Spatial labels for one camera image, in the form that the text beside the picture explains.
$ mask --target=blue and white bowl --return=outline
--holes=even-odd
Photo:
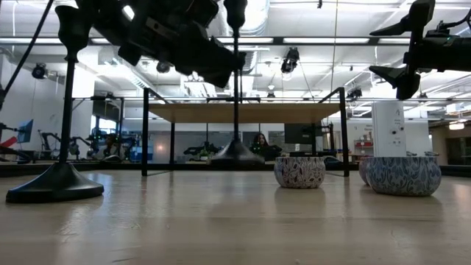
[[[379,194],[430,196],[442,181],[436,158],[366,158],[366,179]]]
[[[284,188],[317,188],[325,177],[323,158],[276,158],[275,177]]]
[[[368,172],[366,169],[367,166],[368,166],[368,160],[364,158],[358,164],[358,173],[360,174],[360,177],[365,182],[365,184],[369,185],[368,180],[366,179],[366,173]]]

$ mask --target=red object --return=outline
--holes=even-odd
[[[355,146],[356,147],[371,147],[371,146],[373,146],[373,142],[371,142],[371,141],[356,142]]]
[[[10,147],[13,144],[16,144],[16,142],[18,142],[18,139],[15,136],[13,136],[12,138],[10,138],[10,139],[6,140],[5,142],[1,143],[0,146]]]

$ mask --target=person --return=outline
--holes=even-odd
[[[121,144],[117,143],[116,134],[114,133],[107,135],[106,145],[100,147],[99,151],[93,156],[93,158],[102,160],[111,155],[118,155],[121,159],[124,159],[124,148]]]
[[[253,144],[260,144],[262,147],[270,146],[265,138],[265,135],[261,132],[257,133],[257,135],[253,138]]]
[[[263,133],[258,133],[253,138],[252,146],[250,151],[256,155],[260,155],[265,158],[265,161],[271,161],[281,156],[282,149],[277,145],[270,145],[265,138]]]

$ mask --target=black lamp base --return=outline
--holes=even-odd
[[[233,140],[210,160],[211,165],[248,166],[265,164],[265,160],[252,153],[240,140]]]
[[[69,163],[55,163],[34,180],[7,193],[7,202],[61,202],[101,196],[104,188],[83,177]]]

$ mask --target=camera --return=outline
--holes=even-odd
[[[206,82],[223,88],[232,71],[244,65],[243,56],[236,57],[207,35],[205,28],[219,11],[214,0],[76,1],[93,27],[120,46],[118,55],[134,66],[141,56],[149,56],[187,76],[195,71]]]
[[[300,53],[297,51],[297,48],[290,47],[288,54],[286,54],[286,57],[281,65],[281,72],[284,74],[289,74],[294,71],[298,60],[300,60]]]
[[[36,66],[31,71],[31,75],[38,80],[47,78],[48,71],[45,63],[36,63]]]
[[[371,32],[371,36],[395,36],[405,32],[411,33],[409,50],[404,54],[403,68],[390,68],[383,66],[370,66],[369,70],[385,79],[393,88],[397,88],[396,98],[410,99],[419,89],[420,75],[417,72],[426,72],[436,69],[471,71],[471,38],[461,38],[451,35],[449,28],[466,22],[471,29],[468,14],[457,22],[444,23],[440,21],[436,29],[427,31],[423,37],[423,30],[433,17],[435,0],[416,0],[412,3],[408,15],[399,23],[384,29]]]
[[[164,62],[158,62],[156,69],[157,69],[157,72],[161,74],[166,74],[170,72],[170,64],[164,63]]]

